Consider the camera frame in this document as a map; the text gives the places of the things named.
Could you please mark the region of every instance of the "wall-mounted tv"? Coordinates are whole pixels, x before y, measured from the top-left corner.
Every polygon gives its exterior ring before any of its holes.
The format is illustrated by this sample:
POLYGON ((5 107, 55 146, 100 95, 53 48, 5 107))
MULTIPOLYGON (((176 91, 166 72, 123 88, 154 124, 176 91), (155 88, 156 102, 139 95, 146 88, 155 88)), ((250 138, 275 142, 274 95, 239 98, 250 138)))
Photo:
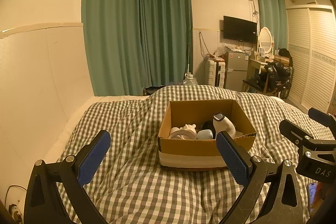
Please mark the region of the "wall-mounted tv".
POLYGON ((224 16, 223 38, 257 43, 257 23, 224 16))

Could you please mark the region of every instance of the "black plastic bag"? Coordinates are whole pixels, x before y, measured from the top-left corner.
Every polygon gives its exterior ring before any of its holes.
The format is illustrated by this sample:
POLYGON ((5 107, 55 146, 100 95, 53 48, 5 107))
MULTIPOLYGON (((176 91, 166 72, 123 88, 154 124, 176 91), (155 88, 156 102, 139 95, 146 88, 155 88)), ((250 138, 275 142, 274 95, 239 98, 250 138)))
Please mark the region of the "black plastic bag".
POLYGON ((271 62, 264 66, 266 72, 262 72, 257 77, 257 84, 261 89, 265 88, 267 76, 267 92, 282 91, 290 86, 290 70, 281 62, 271 62))

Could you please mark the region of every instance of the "blue gripper pad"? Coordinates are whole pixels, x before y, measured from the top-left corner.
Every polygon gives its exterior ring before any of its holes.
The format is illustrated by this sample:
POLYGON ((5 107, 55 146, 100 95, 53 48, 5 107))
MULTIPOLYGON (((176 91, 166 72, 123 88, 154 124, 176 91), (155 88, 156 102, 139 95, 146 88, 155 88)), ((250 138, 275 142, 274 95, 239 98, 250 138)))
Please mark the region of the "blue gripper pad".
POLYGON ((216 146, 235 181, 239 185, 247 186, 252 172, 250 155, 226 131, 217 135, 216 146))
POLYGON ((91 182, 110 145, 111 136, 107 131, 104 131, 78 167, 77 180, 80 186, 91 182))

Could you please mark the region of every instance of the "cardboard box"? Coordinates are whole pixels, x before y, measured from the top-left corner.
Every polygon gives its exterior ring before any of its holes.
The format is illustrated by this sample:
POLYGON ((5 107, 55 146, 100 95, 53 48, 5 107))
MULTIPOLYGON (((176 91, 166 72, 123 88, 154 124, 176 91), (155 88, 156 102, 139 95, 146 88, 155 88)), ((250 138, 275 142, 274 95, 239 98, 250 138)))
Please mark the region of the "cardboard box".
POLYGON ((235 100, 171 101, 157 137, 162 167, 182 170, 213 170, 226 167, 217 150, 216 140, 168 138, 172 127, 196 124, 196 129, 200 130, 203 123, 212 121, 213 115, 218 112, 227 116, 237 131, 245 134, 235 138, 235 141, 249 151, 255 139, 255 129, 235 100))

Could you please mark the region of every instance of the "oval mirror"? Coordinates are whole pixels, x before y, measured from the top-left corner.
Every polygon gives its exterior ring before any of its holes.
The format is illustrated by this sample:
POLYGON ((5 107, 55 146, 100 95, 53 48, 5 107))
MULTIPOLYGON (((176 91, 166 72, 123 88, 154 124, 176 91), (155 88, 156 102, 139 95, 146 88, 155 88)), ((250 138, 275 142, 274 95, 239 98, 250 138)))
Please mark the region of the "oval mirror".
POLYGON ((267 27, 263 27, 261 29, 258 37, 258 44, 259 47, 265 49, 266 54, 271 52, 273 45, 273 38, 271 32, 268 30, 267 27))

